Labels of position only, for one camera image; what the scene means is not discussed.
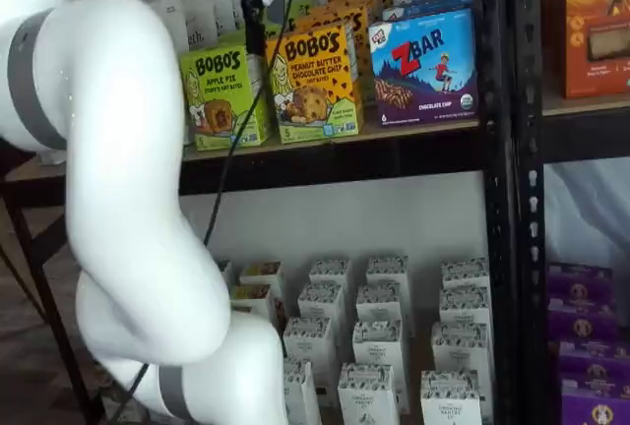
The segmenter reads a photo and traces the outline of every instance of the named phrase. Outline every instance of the white box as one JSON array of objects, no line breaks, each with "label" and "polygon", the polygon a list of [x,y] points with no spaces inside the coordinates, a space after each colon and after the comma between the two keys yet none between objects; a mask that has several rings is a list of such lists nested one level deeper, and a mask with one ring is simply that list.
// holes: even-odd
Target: white box
[{"label": "white box", "polygon": [[397,282],[380,281],[361,285],[356,293],[356,314],[360,322],[403,320],[400,285]]},{"label": "white box", "polygon": [[348,325],[353,325],[356,315],[354,313],[354,295],[356,288],[352,278],[352,263],[350,260],[319,260],[313,263],[308,273],[311,282],[328,280],[336,282],[344,289],[346,298],[346,319]]},{"label": "white box", "polygon": [[398,410],[410,413],[409,348],[401,321],[358,322],[352,346],[357,363],[392,366]]},{"label": "white box", "polygon": [[401,308],[405,329],[415,336],[415,314],[410,293],[410,272],[407,268],[408,256],[394,256],[389,258],[372,258],[367,264],[367,283],[390,280],[401,286]]},{"label": "white box", "polygon": [[481,425],[476,373],[423,371],[422,416],[427,425]]},{"label": "white box", "polygon": [[339,379],[345,425],[399,425],[392,366],[346,363]]},{"label": "white box", "polygon": [[322,425],[310,361],[284,361],[284,405],[288,425]]},{"label": "white box", "polygon": [[486,287],[462,285],[440,291],[440,321],[486,324],[490,348],[490,378],[494,384],[494,349],[492,343],[492,314]]},{"label": "white box", "polygon": [[351,358],[351,338],[346,320],[344,289],[334,281],[308,282],[297,298],[299,314],[305,319],[328,317],[333,326],[333,337],[341,362]]},{"label": "white box", "polygon": [[311,362],[320,405],[336,406],[340,362],[333,340],[331,319],[290,318],[283,340],[289,358]]},{"label": "white box", "polygon": [[494,394],[490,375],[490,345],[487,325],[449,323],[433,325],[433,358],[438,371],[476,371],[479,402],[484,423],[494,423]]},{"label": "white box", "polygon": [[249,307],[252,314],[260,315],[278,328],[276,309],[270,286],[266,284],[235,285],[229,293],[232,309]]},{"label": "white box", "polygon": [[248,266],[240,275],[241,284],[267,284],[271,287],[274,307],[276,309],[276,324],[280,330],[286,325],[286,310],[284,309],[284,271],[280,261],[254,263]]}]

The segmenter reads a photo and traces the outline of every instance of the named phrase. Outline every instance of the purple packaging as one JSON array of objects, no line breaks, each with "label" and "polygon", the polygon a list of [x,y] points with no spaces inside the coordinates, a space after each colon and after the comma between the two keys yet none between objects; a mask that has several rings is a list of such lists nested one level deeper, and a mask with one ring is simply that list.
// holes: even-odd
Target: purple packaging
[{"label": "purple packaging", "polygon": [[562,425],[630,423],[630,384],[563,377]]},{"label": "purple packaging", "polygon": [[470,9],[374,24],[369,35],[378,117],[383,125],[475,116]]},{"label": "purple packaging", "polygon": [[608,304],[552,297],[547,307],[547,334],[549,339],[616,341],[615,309]]},{"label": "purple packaging", "polygon": [[609,268],[549,263],[547,293],[549,296],[612,304],[612,280]]},{"label": "purple packaging", "polygon": [[600,341],[561,341],[558,370],[595,379],[630,381],[630,345]]}]

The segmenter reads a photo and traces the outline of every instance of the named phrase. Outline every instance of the green box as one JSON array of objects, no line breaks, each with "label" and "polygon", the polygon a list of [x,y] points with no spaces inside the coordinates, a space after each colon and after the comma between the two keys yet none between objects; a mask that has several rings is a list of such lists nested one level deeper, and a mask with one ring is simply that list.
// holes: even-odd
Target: green box
[{"label": "green box", "polygon": [[[229,148],[263,85],[262,58],[247,54],[244,44],[232,44],[193,51],[180,63],[197,150]],[[263,92],[240,147],[256,147],[269,138],[271,112],[267,102]]]}]

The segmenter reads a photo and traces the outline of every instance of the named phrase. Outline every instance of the black cable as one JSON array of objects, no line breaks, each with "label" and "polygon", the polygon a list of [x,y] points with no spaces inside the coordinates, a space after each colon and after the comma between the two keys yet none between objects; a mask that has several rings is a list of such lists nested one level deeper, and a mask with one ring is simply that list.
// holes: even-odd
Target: black cable
[{"label": "black cable", "polygon": [[227,158],[225,159],[225,163],[223,164],[223,170],[220,175],[219,187],[217,188],[217,198],[215,199],[215,206],[213,207],[213,212],[210,216],[210,222],[208,223],[208,228],[206,229],[206,235],[204,236],[204,244],[206,246],[208,246],[210,237],[213,234],[213,230],[215,229],[215,224],[217,223],[217,216],[219,215],[219,206],[221,205],[221,197],[222,197],[223,189],[225,186],[225,179],[227,178],[227,172],[229,170],[229,165],[231,164],[232,156],[234,155],[234,151],[236,150],[236,147],[238,146],[240,137],[245,131],[245,126],[247,125],[249,118],[252,116],[252,113],[254,113],[254,109],[256,108],[256,105],[258,104],[258,100],[260,100],[261,94],[263,93],[265,86],[268,85],[269,79],[272,76],[272,71],[274,70],[274,64],[276,63],[276,58],[278,58],[278,53],[280,52],[280,45],[283,41],[284,32],[286,31],[286,25],[288,23],[288,14],[290,12],[292,3],[293,3],[293,0],[288,0],[288,2],[286,3],[286,7],[284,11],[283,27],[280,30],[280,34],[278,36],[278,42],[276,43],[276,48],[274,49],[274,54],[272,55],[271,62],[269,63],[269,66],[267,68],[265,81],[263,82],[263,85],[258,89],[258,92],[256,93],[256,96],[254,97],[252,106],[247,112],[245,120],[243,121],[240,128],[238,129],[238,133],[236,134],[236,138],[232,142],[231,147],[229,147],[229,152],[227,153]]},{"label": "black cable", "polygon": [[[213,212],[212,212],[211,217],[210,217],[210,222],[208,224],[208,229],[206,230],[206,236],[204,236],[204,244],[206,246],[208,246],[208,242],[210,241],[210,237],[211,237],[211,235],[213,233],[213,230],[215,229],[215,224],[217,222],[217,216],[219,214],[219,206],[221,205],[221,195],[223,193],[223,188],[225,186],[225,180],[227,178],[227,172],[228,172],[229,166],[231,164],[232,156],[234,155],[234,151],[236,150],[236,147],[238,146],[238,142],[240,142],[240,138],[242,137],[243,132],[245,131],[245,127],[247,126],[247,122],[249,121],[250,117],[254,113],[254,109],[256,108],[256,105],[258,104],[258,100],[260,100],[260,97],[263,94],[265,86],[269,83],[269,79],[272,76],[272,72],[274,70],[274,64],[276,64],[276,59],[278,58],[278,54],[280,53],[280,45],[281,45],[281,43],[283,41],[283,38],[284,38],[284,32],[286,31],[286,26],[288,24],[288,13],[291,10],[291,5],[292,4],[293,4],[293,0],[288,0],[286,2],[286,7],[285,7],[285,10],[284,10],[283,26],[282,26],[282,28],[280,30],[280,34],[278,35],[278,42],[276,43],[276,48],[274,49],[274,54],[272,54],[272,59],[271,59],[271,62],[269,63],[269,67],[267,69],[267,73],[265,74],[265,81],[263,82],[263,85],[260,86],[260,88],[258,89],[258,92],[256,92],[256,96],[254,97],[254,101],[252,102],[252,106],[247,111],[247,115],[245,116],[245,120],[243,121],[243,123],[241,124],[240,128],[238,129],[238,132],[236,133],[236,138],[232,142],[231,147],[229,147],[229,152],[227,153],[227,157],[225,158],[225,163],[223,164],[223,170],[222,170],[221,175],[220,175],[219,187],[217,188],[217,198],[215,199],[215,205],[213,206]],[[109,420],[109,423],[111,425],[115,424],[120,419],[120,416],[123,414],[123,412],[125,410],[125,407],[127,406],[127,403],[129,403],[129,400],[131,400],[133,398],[134,394],[136,393],[136,389],[140,386],[140,383],[144,379],[144,377],[147,374],[148,370],[149,370],[149,365],[148,364],[144,364],[142,366],[142,368],[140,368],[140,371],[138,372],[138,375],[136,376],[136,379],[134,380],[134,382],[133,382],[133,384],[131,386],[131,389],[129,389],[129,391],[125,395],[124,400],[120,403],[120,405],[116,409],[116,412],[112,415],[111,420]]]}]

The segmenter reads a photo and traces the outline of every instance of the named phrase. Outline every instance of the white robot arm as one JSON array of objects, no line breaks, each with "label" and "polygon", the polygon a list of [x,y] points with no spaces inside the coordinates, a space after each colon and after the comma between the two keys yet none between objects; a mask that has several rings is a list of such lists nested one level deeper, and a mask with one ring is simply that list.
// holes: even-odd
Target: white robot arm
[{"label": "white robot arm", "polygon": [[149,364],[135,397],[157,412],[284,425],[278,334],[230,313],[179,208],[183,92],[159,18],[138,0],[0,0],[0,66],[0,138],[68,151],[77,315],[93,356],[124,388]]}]

